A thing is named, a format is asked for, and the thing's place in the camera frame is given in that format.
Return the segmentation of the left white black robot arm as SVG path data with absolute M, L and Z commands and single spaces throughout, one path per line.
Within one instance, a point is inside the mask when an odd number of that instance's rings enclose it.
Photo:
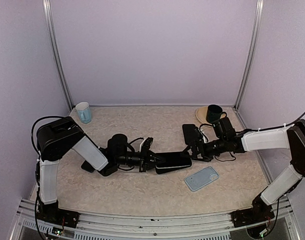
M 55 121 L 42 125 L 36 132 L 37 212 L 36 219 L 62 228 L 76 228 L 80 213 L 59 208 L 57 197 L 57 174 L 60 160 L 70 150 L 84 159 L 82 169 L 97 171 L 107 177 L 120 169 L 121 165 L 138 167 L 146 172 L 165 163 L 165 158 L 150 150 L 153 138 L 148 137 L 135 151 L 124 134 L 115 134 L 101 148 L 70 117 L 56 116 Z

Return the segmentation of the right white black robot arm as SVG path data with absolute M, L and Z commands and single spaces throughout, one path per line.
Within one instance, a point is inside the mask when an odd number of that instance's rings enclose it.
M 205 142 L 201 129 L 194 124 L 183 124 L 183 136 L 187 147 L 184 157 L 210 162 L 223 153 L 243 154 L 264 150 L 289 150 L 289 165 L 252 201 L 250 208 L 231 213 L 234 227 L 253 225 L 273 219 L 276 213 L 272 205 L 294 190 L 305 177 L 305 120 L 265 129 L 235 131 L 228 117 L 212 124 L 216 140 Z

